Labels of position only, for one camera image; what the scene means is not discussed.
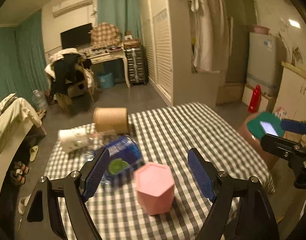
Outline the pink hexagonal cup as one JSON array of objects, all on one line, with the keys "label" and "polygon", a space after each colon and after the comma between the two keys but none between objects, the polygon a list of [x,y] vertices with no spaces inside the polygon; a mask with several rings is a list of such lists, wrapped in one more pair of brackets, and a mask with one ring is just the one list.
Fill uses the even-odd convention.
[{"label": "pink hexagonal cup", "polygon": [[149,216],[171,210],[175,197],[175,181],[168,165],[148,162],[134,172],[139,205]]}]

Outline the white floral paper cup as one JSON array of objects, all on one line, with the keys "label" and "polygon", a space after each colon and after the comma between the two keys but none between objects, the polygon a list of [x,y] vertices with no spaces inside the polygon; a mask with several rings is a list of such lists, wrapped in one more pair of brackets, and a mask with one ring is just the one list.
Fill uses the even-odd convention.
[{"label": "white floral paper cup", "polygon": [[65,153],[86,147],[90,143],[89,133],[85,127],[60,129],[58,131],[58,140],[62,151]]}]

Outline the blue labelled plastic cup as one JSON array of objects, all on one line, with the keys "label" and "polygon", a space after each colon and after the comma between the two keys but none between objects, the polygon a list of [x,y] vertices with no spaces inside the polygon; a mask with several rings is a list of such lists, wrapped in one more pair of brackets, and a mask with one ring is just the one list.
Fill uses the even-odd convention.
[{"label": "blue labelled plastic cup", "polygon": [[133,178],[133,173],[145,164],[141,150],[129,135],[123,135],[104,146],[109,150],[108,168],[100,185],[119,187]]}]

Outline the white slipper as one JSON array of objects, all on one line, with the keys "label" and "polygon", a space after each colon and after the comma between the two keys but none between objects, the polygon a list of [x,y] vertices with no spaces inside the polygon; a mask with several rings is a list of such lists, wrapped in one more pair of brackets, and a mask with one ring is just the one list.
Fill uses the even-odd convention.
[{"label": "white slipper", "polygon": [[30,197],[31,197],[31,194],[29,194],[26,197],[20,198],[19,203],[18,203],[18,212],[20,213],[20,215],[24,215],[24,212],[28,205]]}]

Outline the sneakers under bed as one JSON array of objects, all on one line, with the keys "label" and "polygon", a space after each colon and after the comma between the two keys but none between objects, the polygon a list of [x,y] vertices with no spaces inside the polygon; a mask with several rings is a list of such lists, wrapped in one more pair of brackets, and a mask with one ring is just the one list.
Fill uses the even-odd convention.
[{"label": "sneakers under bed", "polygon": [[29,168],[22,163],[21,161],[15,161],[13,163],[13,169],[11,170],[11,182],[16,185],[24,185],[25,184],[25,175],[29,172]]}]

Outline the white refrigerator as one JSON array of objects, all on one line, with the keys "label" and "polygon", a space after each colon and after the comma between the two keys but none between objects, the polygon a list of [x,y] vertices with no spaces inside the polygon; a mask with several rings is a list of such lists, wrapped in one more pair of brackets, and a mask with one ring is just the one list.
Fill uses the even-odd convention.
[{"label": "white refrigerator", "polygon": [[276,96],[282,79],[282,62],[286,58],[287,51],[280,37],[250,33],[246,83],[252,88],[259,85],[263,94]]}]

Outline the grey checkered tablecloth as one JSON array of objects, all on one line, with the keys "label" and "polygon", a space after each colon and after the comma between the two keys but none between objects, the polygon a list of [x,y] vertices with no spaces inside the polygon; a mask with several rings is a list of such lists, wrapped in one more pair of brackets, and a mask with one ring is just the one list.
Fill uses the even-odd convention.
[{"label": "grey checkered tablecloth", "polygon": [[131,137],[142,153],[140,182],[145,189],[174,201],[168,213],[148,215],[140,206],[132,174],[114,185],[101,184],[86,206],[103,239],[194,239],[211,207],[188,165],[188,150],[233,178],[256,176],[266,193],[274,192],[269,169],[260,155],[207,105],[187,103],[133,113]]}]

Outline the bed with beige bedding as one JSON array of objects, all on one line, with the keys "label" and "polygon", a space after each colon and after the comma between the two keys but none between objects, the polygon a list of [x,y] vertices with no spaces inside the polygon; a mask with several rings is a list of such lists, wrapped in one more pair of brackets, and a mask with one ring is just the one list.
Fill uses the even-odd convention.
[{"label": "bed with beige bedding", "polygon": [[0,192],[12,160],[32,128],[46,135],[42,121],[33,106],[24,98],[17,98],[0,114]]}]

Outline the clear water jug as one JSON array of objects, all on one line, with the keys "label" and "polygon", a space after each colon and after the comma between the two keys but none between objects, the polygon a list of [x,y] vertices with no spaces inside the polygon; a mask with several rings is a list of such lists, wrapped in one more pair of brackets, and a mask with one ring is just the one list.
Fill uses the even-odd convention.
[{"label": "clear water jug", "polygon": [[34,90],[32,99],[38,110],[41,110],[41,111],[47,110],[48,103],[46,101],[43,91],[40,91],[37,89]]}]

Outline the wooden chair with clothes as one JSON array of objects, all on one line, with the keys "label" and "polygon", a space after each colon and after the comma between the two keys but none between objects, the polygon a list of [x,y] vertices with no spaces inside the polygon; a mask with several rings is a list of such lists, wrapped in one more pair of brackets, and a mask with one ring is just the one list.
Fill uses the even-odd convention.
[{"label": "wooden chair with clothes", "polygon": [[67,48],[49,57],[44,71],[52,94],[62,109],[72,104],[72,99],[88,93],[93,99],[96,89],[92,61],[76,48]]}]

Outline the blue laundry basket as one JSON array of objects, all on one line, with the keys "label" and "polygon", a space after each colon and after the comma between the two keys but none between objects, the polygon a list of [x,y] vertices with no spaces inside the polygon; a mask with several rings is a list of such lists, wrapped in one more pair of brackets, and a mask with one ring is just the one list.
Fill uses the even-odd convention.
[{"label": "blue laundry basket", "polygon": [[98,87],[102,89],[109,89],[114,86],[114,78],[112,73],[97,75]]}]

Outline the silver black suitcase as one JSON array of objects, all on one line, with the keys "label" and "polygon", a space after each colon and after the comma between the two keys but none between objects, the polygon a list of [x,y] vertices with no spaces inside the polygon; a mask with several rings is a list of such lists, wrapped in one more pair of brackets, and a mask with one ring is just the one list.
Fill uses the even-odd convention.
[{"label": "silver black suitcase", "polygon": [[147,66],[144,47],[130,48],[125,51],[130,84],[147,83]]}]

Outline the plaid cloth cover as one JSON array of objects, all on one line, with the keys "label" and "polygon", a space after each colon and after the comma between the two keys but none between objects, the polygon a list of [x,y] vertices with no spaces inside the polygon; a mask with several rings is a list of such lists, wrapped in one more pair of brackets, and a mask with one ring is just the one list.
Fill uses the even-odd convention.
[{"label": "plaid cloth cover", "polygon": [[121,32],[114,24],[102,22],[90,31],[91,46],[94,49],[121,46]]}]

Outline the teal window curtain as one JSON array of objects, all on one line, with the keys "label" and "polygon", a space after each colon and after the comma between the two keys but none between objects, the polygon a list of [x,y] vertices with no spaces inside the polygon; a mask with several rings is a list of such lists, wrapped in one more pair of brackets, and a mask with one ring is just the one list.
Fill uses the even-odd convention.
[{"label": "teal window curtain", "polygon": [[97,23],[116,25],[121,35],[130,31],[141,39],[139,0],[97,0]]}]

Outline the phone on gripper mount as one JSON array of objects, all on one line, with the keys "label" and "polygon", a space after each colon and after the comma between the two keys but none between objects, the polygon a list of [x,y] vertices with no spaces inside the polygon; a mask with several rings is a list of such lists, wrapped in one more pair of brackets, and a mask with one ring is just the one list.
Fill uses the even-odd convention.
[{"label": "phone on gripper mount", "polygon": [[265,134],[270,134],[277,137],[279,136],[279,134],[277,133],[277,131],[275,130],[275,128],[272,126],[271,123],[265,121],[260,121],[259,123]]}]

